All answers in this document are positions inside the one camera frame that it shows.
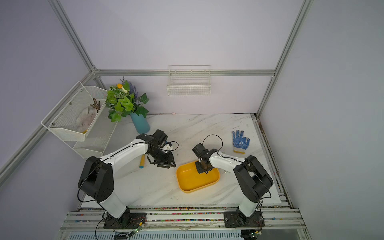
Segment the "yellow plastic storage box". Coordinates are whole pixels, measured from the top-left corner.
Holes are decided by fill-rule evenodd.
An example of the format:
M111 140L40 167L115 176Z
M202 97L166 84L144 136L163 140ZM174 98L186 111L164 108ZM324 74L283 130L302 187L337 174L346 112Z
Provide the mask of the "yellow plastic storage box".
M197 190L212 186L220 180L218 169L199 173L200 162L195 161L178 167L176 171L179 188L184 193L192 193Z

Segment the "blue dotted work glove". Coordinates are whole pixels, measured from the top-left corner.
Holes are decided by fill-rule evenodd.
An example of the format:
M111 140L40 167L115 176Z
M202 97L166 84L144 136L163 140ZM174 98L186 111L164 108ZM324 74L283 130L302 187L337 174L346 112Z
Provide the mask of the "blue dotted work glove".
M244 136L243 130L232 131L233 152L245 154L249 148L250 139Z

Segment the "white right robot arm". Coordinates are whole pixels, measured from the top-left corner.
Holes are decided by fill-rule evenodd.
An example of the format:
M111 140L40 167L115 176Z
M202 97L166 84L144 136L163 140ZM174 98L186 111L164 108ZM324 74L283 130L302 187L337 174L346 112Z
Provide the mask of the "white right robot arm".
M226 155L217 149L206 149L203 144L193 147L193 152L199 159L197 171L199 174L222 169L233 173L244 195L239 205L239 211L244 217L251 217L257 209L258 203L270 194L274 181L259 160L250 155L237 158Z

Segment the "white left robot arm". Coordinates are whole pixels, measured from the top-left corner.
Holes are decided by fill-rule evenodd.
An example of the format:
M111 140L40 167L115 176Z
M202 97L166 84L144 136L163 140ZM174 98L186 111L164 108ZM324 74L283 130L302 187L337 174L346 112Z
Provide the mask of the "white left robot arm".
M154 134L140 134L132 142L111 154L89 157L82 170L78 188L99 204L115 220L128 220L130 210L115 191L117 172L143 155L153 158L150 162L159 168L176 167L172 143L167 134L156 130Z

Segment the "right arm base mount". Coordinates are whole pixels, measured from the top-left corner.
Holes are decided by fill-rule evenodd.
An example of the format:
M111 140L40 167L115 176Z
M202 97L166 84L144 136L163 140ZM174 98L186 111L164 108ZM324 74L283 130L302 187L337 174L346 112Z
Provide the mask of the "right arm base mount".
M250 217L246 217L239 208L236 211L224 212L224 222L226 228L258 228L265 226L263 213L254 211Z

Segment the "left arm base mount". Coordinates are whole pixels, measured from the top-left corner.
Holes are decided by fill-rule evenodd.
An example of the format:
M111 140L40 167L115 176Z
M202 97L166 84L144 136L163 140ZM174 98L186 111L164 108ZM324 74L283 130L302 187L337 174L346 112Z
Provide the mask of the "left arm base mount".
M119 218L114 218L107 213L103 216L105 221L103 228L107 230L136 229L145 223L147 213L132 213L127 208Z

